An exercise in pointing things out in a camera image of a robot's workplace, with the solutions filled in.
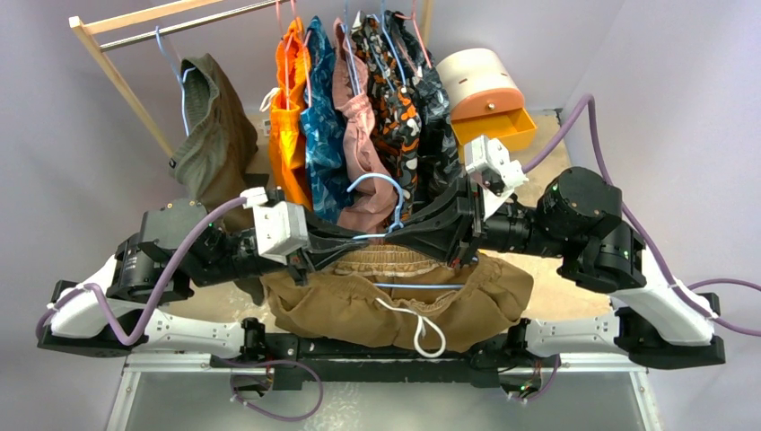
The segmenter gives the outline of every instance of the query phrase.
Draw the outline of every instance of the orange garment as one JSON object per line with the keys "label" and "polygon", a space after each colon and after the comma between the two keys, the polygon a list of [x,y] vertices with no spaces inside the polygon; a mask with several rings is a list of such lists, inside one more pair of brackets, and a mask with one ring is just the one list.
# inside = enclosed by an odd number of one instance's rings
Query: orange garment
{"label": "orange garment", "polygon": [[306,173],[306,138],[299,129],[299,117],[306,108],[306,75],[311,70],[309,50],[302,40],[303,32],[302,20],[296,18],[277,45],[275,61],[280,91],[272,100],[269,114],[272,128],[268,154],[275,183],[283,189],[285,198],[304,205],[311,211],[311,189]]}

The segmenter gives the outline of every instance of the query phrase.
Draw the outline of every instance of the white drawstring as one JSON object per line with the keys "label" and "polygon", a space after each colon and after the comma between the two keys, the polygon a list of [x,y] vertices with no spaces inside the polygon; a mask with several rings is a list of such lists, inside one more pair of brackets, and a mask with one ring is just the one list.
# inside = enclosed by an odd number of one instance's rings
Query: white drawstring
{"label": "white drawstring", "polygon": [[[439,357],[444,353],[444,350],[447,349],[447,338],[444,337],[444,333],[442,332],[442,329],[436,326],[435,323],[431,321],[431,319],[428,319],[427,317],[421,316],[420,314],[413,312],[412,310],[408,310],[406,308],[396,308],[388,305],[387,303],[383,302],[380,298],[375,298],[376,301],[380,303],[380,305],[383,305],[384,307],[388,308],[389,310],[393,312],[406,312],[408,314],[412,314],[415,317],[417,317],[417,329],[415,330],[415,339],[413,340],[413,343],[415,344],[415,350],[417,350],[417,353],[419,353],[421,356],[429,357],[429,358],[435,358]],[[420,347],[420,337],[425,337],[425,323],[428,323],[428,326],[433,328],[433,330],[436,331],[437,334],[439,334],[439,338],[442,339],[442,346],[439,347],[438,350],[436,350],[433,353],[428,353],[425,350],[423,350],[422,347]]]}
{"label": "white drawstring", "polygon": [[270,90],[266,96],[264,96],[264,100],[262,101],[262,104],[259,105],[259,112],[267,112],[269,110],[269,107],[272,106],[272,100],[277,96],[277,93],[280,91],[279,87],[275,87],[272,90]]}

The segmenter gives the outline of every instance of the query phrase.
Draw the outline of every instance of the brown shorts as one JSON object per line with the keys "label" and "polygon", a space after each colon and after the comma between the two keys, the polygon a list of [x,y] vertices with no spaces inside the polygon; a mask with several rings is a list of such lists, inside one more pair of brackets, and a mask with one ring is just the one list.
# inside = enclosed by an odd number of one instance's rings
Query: brown shorts
{"label": "brown shorts", "polygon": [[[307,338],[329,337],[368,347],[413,348],[416,316],[394,312],[376,298],[427,317],[442,329],[447,349],[468,350],[515,325],[531,296],[533,278],[496,258],[448,268],[408,249],[374,245],[354,251],[297,286],[285,272],[261,278],[276,326]],[[461,289],[378,288],[373,283],[464,284]],[[428,330],[422,348],[436,349]]]}

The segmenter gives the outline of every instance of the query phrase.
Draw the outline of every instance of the storage box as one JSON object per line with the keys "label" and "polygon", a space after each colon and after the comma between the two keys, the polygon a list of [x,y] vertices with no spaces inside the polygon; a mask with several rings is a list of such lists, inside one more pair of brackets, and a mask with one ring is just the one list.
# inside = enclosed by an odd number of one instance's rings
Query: storage box
{"label": "storage box", "polygon": [[460,145],[486,135],[497,138],[510,151],[525,150],[537,134],[537,125],[525,108],[452,121]]}

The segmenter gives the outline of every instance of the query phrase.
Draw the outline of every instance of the glass panel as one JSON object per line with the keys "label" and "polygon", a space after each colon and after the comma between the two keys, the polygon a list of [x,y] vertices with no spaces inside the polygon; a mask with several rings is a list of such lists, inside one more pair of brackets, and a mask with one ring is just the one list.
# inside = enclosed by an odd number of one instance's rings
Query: glass panel
{"label": "glass panel", "polygon": [[[326,383],[313,417],[285,423],[230,403],[229,375],[143,373],[127,429],[644,430],[629,373],[560,373],[540,400],[522,406],[501,390],[462,383]],[[316,383],[254,401],[295,416],[317,399]]]}

